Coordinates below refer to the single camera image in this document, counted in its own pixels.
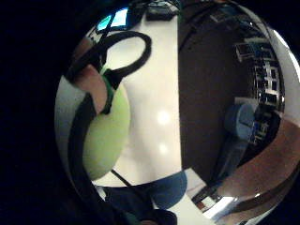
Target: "white table surface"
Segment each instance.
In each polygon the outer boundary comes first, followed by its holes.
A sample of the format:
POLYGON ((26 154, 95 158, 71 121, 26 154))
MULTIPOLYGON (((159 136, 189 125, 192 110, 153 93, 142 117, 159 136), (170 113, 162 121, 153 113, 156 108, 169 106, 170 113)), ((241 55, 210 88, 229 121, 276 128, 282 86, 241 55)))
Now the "white table surface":
MULTIPOLYGON (((114 169, 132 185, 145 184, 181 171, 177 17, 170 22, 142 22, 135 31, 152 39, 152 54, 146 64, 126 77, 131 109, 127 144, 114 169)), ((142 40, 121 41, 108 51, 107 67, 120 68, 137 59, 142 40)), ((123 187, 110 172, 95 184, 123 187)))
POLYGON ((215 223, 205 217, 194 202, 185 195, 179 203, 168 209, 177 215, 178 225, 214 225, 215 223))

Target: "black background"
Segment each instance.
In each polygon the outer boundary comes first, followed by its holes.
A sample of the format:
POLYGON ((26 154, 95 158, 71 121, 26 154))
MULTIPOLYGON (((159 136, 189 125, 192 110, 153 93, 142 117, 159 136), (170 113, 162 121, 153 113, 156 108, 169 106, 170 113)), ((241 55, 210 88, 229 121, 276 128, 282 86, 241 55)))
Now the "black background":
MULTIPOLYGON (((0 3, 0 224, 111 224, 95 217, 68 182, 54 141, 53 106, 71 50, 104 11, 126 1, 0 3)), ((238 1, 299 53, 297 1, 238 1)), ((299 223, 299 179, 265 224, 299 223)))

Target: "computer monitor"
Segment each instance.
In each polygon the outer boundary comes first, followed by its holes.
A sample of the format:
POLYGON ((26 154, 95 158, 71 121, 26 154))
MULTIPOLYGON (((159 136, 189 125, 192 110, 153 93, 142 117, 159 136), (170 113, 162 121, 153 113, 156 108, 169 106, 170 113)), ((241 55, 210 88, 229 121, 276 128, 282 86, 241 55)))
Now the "computer monitor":
MULTIPOLYGON (((112 21, 111 30, 126 30, 127 29, 127 15, 128 15, 128 8, 124 7, 118 10, 115 13, 114 19, 112 21)), ((107 16, 104 18, 98 25, 97 25, 97 32, 101 33, 106 26, 109 24, 112 15, 107 16)))

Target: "brown floor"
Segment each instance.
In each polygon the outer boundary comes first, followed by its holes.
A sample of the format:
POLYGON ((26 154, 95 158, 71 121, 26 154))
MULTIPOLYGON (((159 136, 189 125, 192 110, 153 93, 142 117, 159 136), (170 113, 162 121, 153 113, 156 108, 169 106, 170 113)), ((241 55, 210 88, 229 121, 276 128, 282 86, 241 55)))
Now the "brown floor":
MULTIPOLYGON (((191 15, 195 7, 185 11, 191 15)), ((179 44, 189 30, 179 26, 179 44)), ((252 80, 247 64, 237 61, 233 44, 241 39, 211 19, 179 53, 182 162, 205 181, 212 178, 224 142, 223 120, 234 97, 249 97, 252 80)))

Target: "monitor screen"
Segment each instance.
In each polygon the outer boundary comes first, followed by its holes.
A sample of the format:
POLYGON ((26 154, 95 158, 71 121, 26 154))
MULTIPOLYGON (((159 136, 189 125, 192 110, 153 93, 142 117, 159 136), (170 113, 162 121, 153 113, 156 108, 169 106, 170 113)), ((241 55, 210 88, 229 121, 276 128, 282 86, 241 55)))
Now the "monitor screen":
MULTIPOLYGON (((128 8, 127 7, 118 10, 115 13, 115 17, 112 21, 112 27, 124 27, 124 26, 126 26, 126 17, 127 17, 127 15, 128 15, 128 8)), ((112 17, 112 15, 109 15, 106 18, 104 18, 97 25, 97 30, 98 31, 104 30, 106 28, 106 26, 109 24, 111 17, 112 17)))

